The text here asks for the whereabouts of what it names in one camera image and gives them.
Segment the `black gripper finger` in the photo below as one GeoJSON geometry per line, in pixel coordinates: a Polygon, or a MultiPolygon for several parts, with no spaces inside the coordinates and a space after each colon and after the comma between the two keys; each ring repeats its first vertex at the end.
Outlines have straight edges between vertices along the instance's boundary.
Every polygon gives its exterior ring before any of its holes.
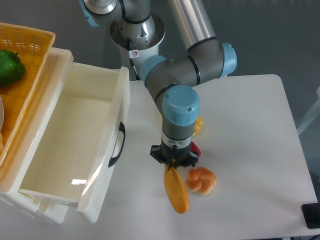
{"type": "Polygon", "coordinates": [[[150,155],[160,164],[166,167],[169,171],[173,166],[173,149],[167,145],[152,145],[150,149],[150,155]]]}
{"type": "Polygon", "coordinates": [[[199,153],[196,151],[188,151],[188,152],[182,152],[177,155],[175,158],[174,167],[195,167],[196,164],[199,161],[199,153]]]}

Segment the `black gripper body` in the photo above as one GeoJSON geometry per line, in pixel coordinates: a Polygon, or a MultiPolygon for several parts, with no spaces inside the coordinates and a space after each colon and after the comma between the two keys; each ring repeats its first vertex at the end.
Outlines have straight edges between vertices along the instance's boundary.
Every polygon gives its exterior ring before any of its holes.
{"type": "Polygon", "coordinates": [[[176,161],[175,158],[178,156],[179,153],[189,152],[191,150],[191,143],[183,148],[178,148],[177,146],[168,146],[168,147],[173,149],[172,166],[175,166],[175,161],[176,161]]]}

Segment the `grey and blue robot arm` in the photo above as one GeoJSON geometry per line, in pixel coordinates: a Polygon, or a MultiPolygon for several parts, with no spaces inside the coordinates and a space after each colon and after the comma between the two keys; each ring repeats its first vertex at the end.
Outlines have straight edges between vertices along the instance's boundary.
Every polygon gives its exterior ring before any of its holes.
{"type": "Polygon", "coordinates": [[[92,27],[110,22],[109,34],[122,65],[132,81],[143,81],[161,114],[161,143],[151,147],[150,155],[169,169],[195,166],[200,151],[193,146],[193,132],[200,98],[194,86],[225,77],[237,66],[234,48],[218,41],[203,2],[169,2],[187,49],[187,57],[176,62],[159,55],[166,30],[150,1],[82,0],[79,4],[92,27]]]}

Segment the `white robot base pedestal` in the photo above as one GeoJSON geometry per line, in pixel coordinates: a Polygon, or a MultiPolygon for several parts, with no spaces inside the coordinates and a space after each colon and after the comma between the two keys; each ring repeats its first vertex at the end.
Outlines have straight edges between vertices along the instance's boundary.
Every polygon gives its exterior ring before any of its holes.
{"type": "Polygon", "coordinates": [[[117,45],[121,65],[128,68],[131,81],[141,80],[140,68],[148,58],[159,54],[159,45],[166,34],[163,20],[155,13],[141,23],[115,20],[110,36],[117,45]]]}

